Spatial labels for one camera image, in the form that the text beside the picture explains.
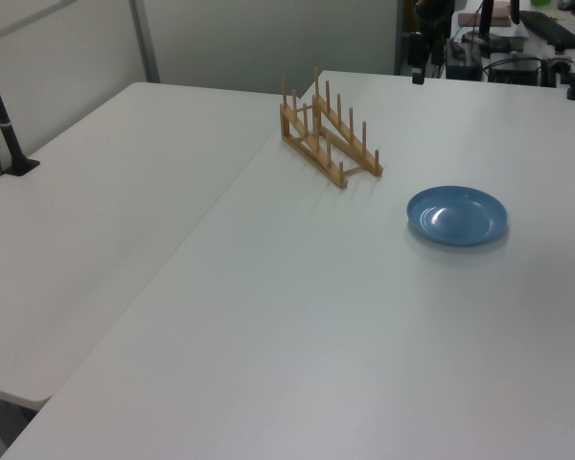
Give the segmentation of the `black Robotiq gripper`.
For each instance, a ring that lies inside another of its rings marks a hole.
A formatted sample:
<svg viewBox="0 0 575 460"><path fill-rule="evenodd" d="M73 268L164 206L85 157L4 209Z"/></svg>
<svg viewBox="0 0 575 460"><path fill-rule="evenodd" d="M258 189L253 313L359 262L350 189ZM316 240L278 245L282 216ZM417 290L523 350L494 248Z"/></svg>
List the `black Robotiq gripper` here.
<svg viewBox="0 0 575 460"><path fill-rule="evenodd" d="M453 0L417 0L414 2L414 14L419 22L421 32L432 36L433 77L441 75L445 63L446 36L449 34L453 13ZM425 36L421 33L410 34L408 65L411 67L412 82L423 84L425 81Z"/></svg>

